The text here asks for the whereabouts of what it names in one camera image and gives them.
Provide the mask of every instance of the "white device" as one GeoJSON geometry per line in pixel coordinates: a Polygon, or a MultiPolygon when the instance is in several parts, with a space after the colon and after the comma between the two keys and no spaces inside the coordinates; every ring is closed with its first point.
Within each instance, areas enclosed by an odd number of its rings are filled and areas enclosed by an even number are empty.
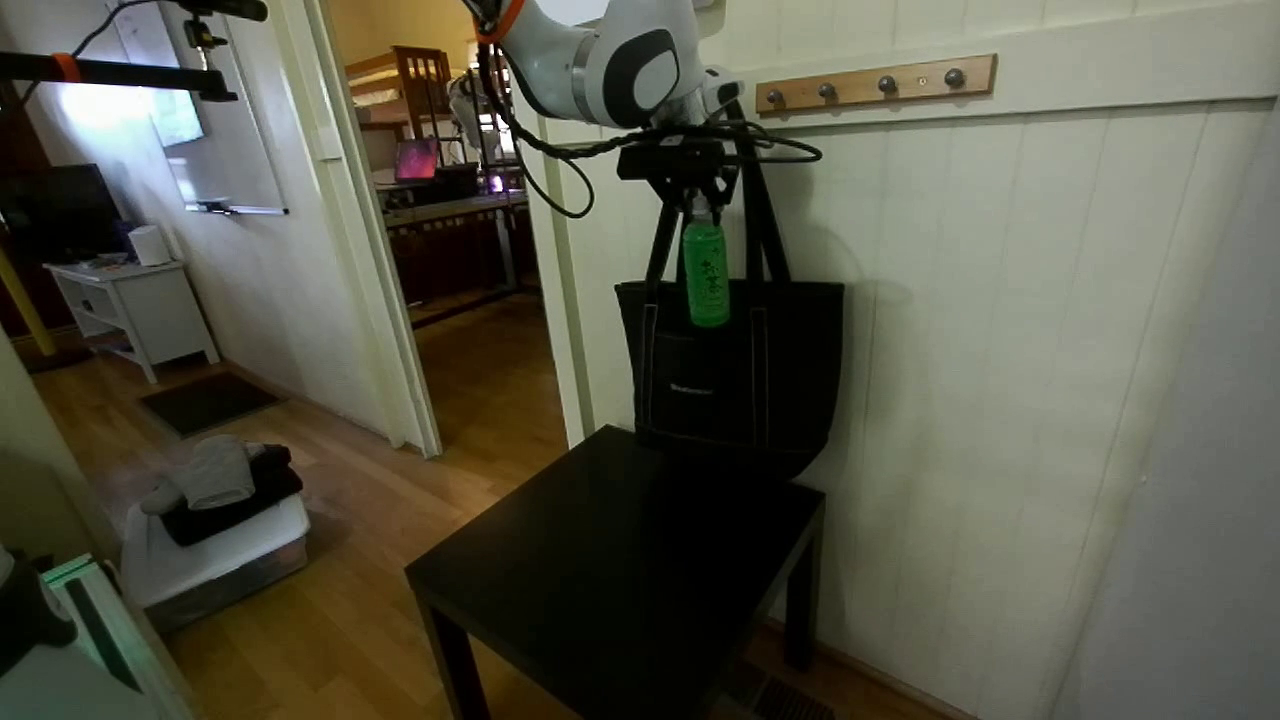
{"type": "MultiPolygon", "coordinates": [[[[696,14],[719,10],[723,0],[694,0],[696,14]]],[[[544,0],[544,14],[562,25],[597,25],[609,0],[544,0]]]]}
{"type": "Polygon", "coordinates": [[[463,0],[544,117],[653,128],[700,125],[719,80],[696,58],[694,0],[611,0],[592,28],[551,20],[536,0],[463,0]]]}

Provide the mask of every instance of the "black bag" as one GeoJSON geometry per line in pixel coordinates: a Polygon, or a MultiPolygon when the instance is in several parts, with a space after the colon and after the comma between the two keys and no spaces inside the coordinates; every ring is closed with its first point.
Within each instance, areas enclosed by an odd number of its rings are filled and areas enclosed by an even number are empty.
{"type": "Polygon", "coordinates": [[[734,282],[729,327],[696,327],[683,272],[666,285],[675,207],[666,203],[648,278],[615,285],[635,431],[696,471],[800,478],[828,444],[843,285],[797,285],[767,203],[764,171],[744,169],[747,282],[734,282]]]}

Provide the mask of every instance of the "green spray bottle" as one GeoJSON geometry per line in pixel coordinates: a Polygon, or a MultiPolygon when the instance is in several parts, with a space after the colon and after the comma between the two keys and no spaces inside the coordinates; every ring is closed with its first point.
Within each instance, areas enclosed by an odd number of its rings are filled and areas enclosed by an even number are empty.
{"type": "Polygon", "coordinates": [[[708,199],[696,198],[681,233],[689,325],[723,327],[734,320],[723,230],[708,199]]]}

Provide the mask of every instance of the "wooden floor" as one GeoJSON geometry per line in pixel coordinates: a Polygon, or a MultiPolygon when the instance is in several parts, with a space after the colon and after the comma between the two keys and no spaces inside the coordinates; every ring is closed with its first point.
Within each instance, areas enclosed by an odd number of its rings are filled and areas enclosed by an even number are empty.
{"type": "MultiPolygon", "coordinates": [[[[562,450],[562,407],[541,312],[492,306],[420,333],[428,384],[449,442],[443,460],[396,453],[381,437],[299,401],[253,411],[220,431],[290,444],[308,483],[313,567],[187,628],[171,641],[200,718],[213,720],[423,720],[449,718],[439,682],[404,585],[404,565],[513,491],[562,450]]],[[[166,384],[207,368],[168,368],[166,384]]],[[[180,442],[135,401],[154,390],[125,359],[90,359],[38,377],[105,507],[171,463],[180,442]]],[[[497,720],[565,720],[551,698],[492,654],[476,654],[497,720]]],[[[777,641],[751,659],[786,671],[777,641]]],[[[837,718],[936,718],[885,686],[822,666],[787,677],[837,718]]]]}

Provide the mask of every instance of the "white wall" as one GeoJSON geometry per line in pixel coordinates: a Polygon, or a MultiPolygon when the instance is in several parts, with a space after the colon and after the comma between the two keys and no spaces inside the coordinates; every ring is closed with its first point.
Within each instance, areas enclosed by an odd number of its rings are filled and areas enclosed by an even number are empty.
{"type": "MultiPolygon", "coordinates": [[[[21,52],[68,52],[99,20],[105,5],[0,0],[0,25],[21,52]]],[[[362,224],[341,224],[337,207],[348,207],[346,199],[324,199],[324,193],[337,193],[331,165],[346,165],[346,155],[318,162],[313,154],[318,125],[331,128],[331,119],[330,110],[296,103],[296,75],[286,74],[296,63],[294,47],[280,46],[280,5],[271,5],[271,25],[237,20],[231,42],[294,207],[290,222],[187,218],[135,90],[41,90],[52,119],[41,134],[47,155],[99,165],[135,218],[171,230],[215,344],[231,364],[391,442],[428,450],[428,429],[411,407],[420,401],[420,390],[411,390],[415,359],[404,364],[391,344],[404,315],[396,327],[381,289],[362,285],[356,266],[369,261],[372,240],[362,224]]],[[[83,58],[122,62],[122,46],[108,33],[83,58]]]]}
{"type": "Polygon", "coordinates": [[[1280,718],[1280,114],[1211,272],[1171,417],[1061,720],[1280,718]]]}
{"type": "MultiPolygon", "coordinates": [[[[747,75],[843,70],[841,58],[876,70],[976,46],[1038,47],[1041,33],[1080,25],[1080,62],[1110,47],[1157,75],[1183,58],[1145,58],[1148,42],[1130,46],[1117,20],[1179,10],[729,0],[704,15],[704,58],[747,75]]],[[[1249,70],[1275,70],[1271,46],[1240,52],[1249,70]]],[[[1123,103],[832,119],[806,134],[823,165],[767,171],[797,278],[861,294],[837,431],[809,471],[832,504],[823,641],[976,718],[1044,718],[1061,688],[1268,119],[1268,99],[1123,103]]],[[[541,218],[541,230],[568,261],[585,417],[634,425],[611,285],[644,272],[658,203],[615,186],[611,162],[589,169],[597,218],[541,218]]]]}
{"type": "Polygon", "coordinates": [[[0,544],[25,552],[114,552],[96,507],[41,391],[0,333],[0,544]]]}
{"type": "Polygon", "coordinates": [[[471,63],[476,25],[461,0],[324,0],[337,58],[362,63],[408,47],[443,47],[449,74],[471,63]]]}

